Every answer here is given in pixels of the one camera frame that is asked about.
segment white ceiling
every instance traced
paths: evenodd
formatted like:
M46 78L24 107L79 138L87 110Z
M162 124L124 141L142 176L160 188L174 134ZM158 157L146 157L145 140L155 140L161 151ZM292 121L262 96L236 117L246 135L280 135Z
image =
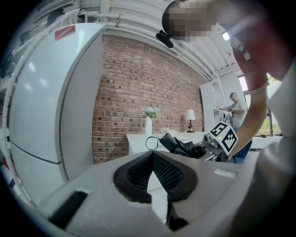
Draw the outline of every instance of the white ceiling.
M153 45L182 60L207 81L238 68L229 40L222 37L225 30L220 25L213 27L210 36L196 38L195 42L172 40L173 49L158 41L155 35L162 29L161 17L170 2L172 0L80 0L80 8L89 15L98 14L100 21L107 23L106 34Z

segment white vase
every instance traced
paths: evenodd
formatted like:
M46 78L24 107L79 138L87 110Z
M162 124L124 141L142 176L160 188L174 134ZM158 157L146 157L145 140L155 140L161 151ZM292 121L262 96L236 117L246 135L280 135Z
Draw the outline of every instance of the white vase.
M147 137L152 135L152 119L146 117L145 134Z

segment white lampshade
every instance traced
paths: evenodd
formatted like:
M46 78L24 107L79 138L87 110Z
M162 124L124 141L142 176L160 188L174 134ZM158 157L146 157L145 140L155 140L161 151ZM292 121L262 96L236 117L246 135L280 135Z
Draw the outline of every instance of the white lampshade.
M186 120L195 120L195 115L193 109L187 110Z

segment window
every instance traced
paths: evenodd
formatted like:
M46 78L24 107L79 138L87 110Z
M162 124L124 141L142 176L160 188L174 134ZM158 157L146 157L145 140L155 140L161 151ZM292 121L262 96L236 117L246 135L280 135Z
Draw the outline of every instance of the window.
M247 83L246 83L245 77L242 76L242 77L239 78L239 80L240 80L240 86L241 86L241 88L242 88L242 91L243 91L243 92L247 92L247 91L248 91L248 86L247 86Z
M224 38L225 41L230 39L230 37L229 37L229 35L228 35L227 32L223 33L222 36L223 36L223 38Z
M267 86L267 95L268 95L268 98L270 98L276 92L276 90L281 86L281 82L275 80L269 74L267 74L267 77L269 81L269 85ZM250 103L251 103L251 96L249 95L245 77L244 76L239 77L239 81L240 81L240 85L243 90L243 93L245 95L247 109L249 109ZM268 110L266 113L266 119L262 124L259 132L257 133L257 136L261 136L261 135L273 136L273 135L278 135L281 132L282 132L281 128L279 127L278 121L276 120L274 114L270 110Z

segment white table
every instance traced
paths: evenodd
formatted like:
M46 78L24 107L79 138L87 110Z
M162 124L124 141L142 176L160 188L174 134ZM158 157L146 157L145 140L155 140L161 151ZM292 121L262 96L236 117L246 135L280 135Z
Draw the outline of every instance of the white table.
M186 140L182 141L183 143L192 141L194 144L196 144L202 141L204 134L205 134L204 132L194 132L194 133L181 132L180 136L187 137ZM129 155L149 150L146 148L146 145L145 145L146 139L148 138L146 137L145 134L126 134L126 136L129 141ZM152 134L152 136L162 138L162 135L160 133ZM147 141L147 146L150 149L154 149L157 146L157 141L158 140L155 138L150 138ZM168 151L160 143L156 150Z

